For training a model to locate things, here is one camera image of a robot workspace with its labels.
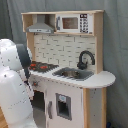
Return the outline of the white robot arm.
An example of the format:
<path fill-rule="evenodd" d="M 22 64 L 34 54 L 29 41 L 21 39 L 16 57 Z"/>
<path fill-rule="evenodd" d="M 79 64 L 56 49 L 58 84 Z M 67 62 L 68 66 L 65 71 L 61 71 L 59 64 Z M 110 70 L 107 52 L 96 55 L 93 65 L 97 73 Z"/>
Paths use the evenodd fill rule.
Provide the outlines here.
<path fill-rule="evenodd" d="M 9 128 L 37 128 L 28 83 L 32 53 L 24 44 L 0 39 L 0 108 Z"/>

